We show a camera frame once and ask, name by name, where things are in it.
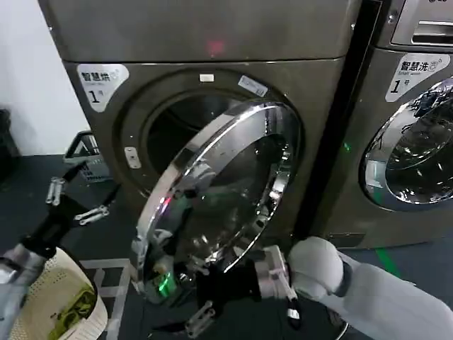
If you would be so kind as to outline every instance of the white laundry basket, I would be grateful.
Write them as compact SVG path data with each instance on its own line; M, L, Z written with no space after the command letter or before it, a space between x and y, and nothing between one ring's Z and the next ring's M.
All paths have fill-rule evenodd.
M105 305L96 287L79 265L63 250L45 264L45 270L30 287L25 304L14 324L10 340L48 340L55 327L55 317L74 300L82 288L93 288L97 297L91 314L82 319L60 339L94 340L107 326Z

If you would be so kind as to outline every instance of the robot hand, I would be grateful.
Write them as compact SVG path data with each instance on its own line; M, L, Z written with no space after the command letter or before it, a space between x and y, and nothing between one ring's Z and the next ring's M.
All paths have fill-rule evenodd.
M288 256L292 287L375 340L451 340L453 312L441 300L325 239L298 242Z

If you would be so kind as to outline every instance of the white wall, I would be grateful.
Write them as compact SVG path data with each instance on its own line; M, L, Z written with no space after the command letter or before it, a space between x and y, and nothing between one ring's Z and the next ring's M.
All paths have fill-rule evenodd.
M89 130L36 0L0 0L0 106L22 155L63 154Z

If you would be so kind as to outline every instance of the plastic basket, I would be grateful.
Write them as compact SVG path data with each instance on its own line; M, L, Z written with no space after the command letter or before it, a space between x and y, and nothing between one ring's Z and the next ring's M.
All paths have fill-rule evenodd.
M86 162L80 173L90 183L111 179L107 164L91 131L81 131L77 134L64 155L63 162L71 165Z
M97 290L79 265L63 250L45 264L45 270L28 291L27 299L11 331L10 340L48 340L55 327L55 316L84 286L93 288L96 304L85 319L59 339L97 339L107 326L107 310Z

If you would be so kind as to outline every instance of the white tape line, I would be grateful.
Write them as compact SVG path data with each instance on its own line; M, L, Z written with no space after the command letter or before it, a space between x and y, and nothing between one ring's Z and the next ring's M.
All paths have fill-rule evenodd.
M130 273L129 273L129 260L122 268L121 278L120 278L120 285L117 287L117 295L115 298L115 303L113 304L113 311L111 319L117 320L115 323L117 327L110 330L107 333L106 340L117 340L118 334L120 333L120 325L122 319L122 313L125 309L126 297L127 297L127 289L129 288L130 282Z
M130 282L130 261L129 259L87 260L81 261L81 265L86 269L97 269L93 281L98 287L99 296L103 298L115 298L112 317L108 320L105 330L107 331L106 340L117 340ZM102 282L105 278L104 269L107 268L122 268L119 286L102 287Z
M94 284L96 285L97 288L102 287L102 281L104 281L105 278L105 271L102 269L97 269L96 273L94 274Z
M86 269L93 268L121 268L129 266L129 259L105 259L105 260L86 260L80 261Z

